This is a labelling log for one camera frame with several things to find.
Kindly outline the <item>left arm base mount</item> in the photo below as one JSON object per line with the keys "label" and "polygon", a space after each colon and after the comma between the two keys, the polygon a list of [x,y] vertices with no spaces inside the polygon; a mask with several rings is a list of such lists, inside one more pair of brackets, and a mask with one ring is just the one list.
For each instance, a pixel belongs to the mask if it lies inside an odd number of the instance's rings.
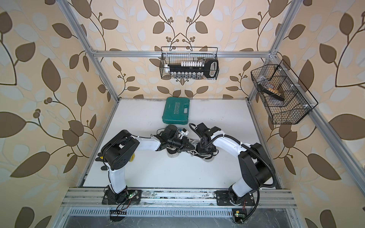
{"label": "left arm base mount", "polygon": [[131,190],[125,188],[120,193],[115,193],[110,186],[104,189],[104,196],[102,199],[103,205],[119,205],[128,204],[129,202],[140,202],[142,198],[142,190]]}

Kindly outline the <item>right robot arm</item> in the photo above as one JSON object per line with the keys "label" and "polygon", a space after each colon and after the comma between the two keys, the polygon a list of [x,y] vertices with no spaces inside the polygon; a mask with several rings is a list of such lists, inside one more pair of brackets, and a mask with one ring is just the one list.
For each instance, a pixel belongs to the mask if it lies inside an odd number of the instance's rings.
{"label": "right robot arm", "polygon": [[261,144],[243,143],[220,128],[210,129],[204,123],[190,123],[189,127],[200,138],[199,149],[218,147],[238,159],[241,178],[230,187],[233,196],[240,198],[261,187],[275,188],[278,185],[273,164]]}

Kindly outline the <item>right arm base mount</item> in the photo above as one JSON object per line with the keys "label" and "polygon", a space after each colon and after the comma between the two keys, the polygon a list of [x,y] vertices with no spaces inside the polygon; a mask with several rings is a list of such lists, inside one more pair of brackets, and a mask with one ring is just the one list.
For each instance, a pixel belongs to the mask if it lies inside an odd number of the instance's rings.
{"label": "right arm base mount", "polygon": [[239,197],[233,190],[220,190],[214,192],[218,206],[254,206],[255,200],[250,193]]}

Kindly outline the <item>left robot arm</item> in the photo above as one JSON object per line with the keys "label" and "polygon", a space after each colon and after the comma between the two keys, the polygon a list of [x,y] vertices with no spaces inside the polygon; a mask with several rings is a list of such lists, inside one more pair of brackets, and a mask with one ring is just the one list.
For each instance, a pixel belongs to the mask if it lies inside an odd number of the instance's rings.
{"label": "left robot arm", "polygon": [[192,151],[196,148],[175,125],[168,125],[163,131],[150,137],[139,137],[127,130],[120,131],[102,149],[103,163],[108,168],[109,189],[120,194],[127,188],[124,167],[135,151],[166,149],[171,154]]}

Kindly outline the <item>yellow tape on arm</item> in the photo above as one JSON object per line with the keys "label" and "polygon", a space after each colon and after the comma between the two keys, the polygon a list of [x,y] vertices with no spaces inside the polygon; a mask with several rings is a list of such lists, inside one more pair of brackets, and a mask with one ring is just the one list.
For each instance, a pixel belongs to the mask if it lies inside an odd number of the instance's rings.
{"label": "yellow tape on arm", "polygon": [[[134,160],[134,158],[135,158],[135,154],[133,154],[132,156],[131,156],[131,158],[129,159],[129,162],[132,162],[133,160]],[[104,160],[104,157],[103,157],[103,155],[102,155],[102,153],[98,153],[98,156],[97,156],[97,158],[95,159],[95,161],[96,162],[102,162],[104,165],[101,167],[101,170],[102,171],[108,171],[108,166],[106,165],[106,162],[105,162],[105,160]]]}

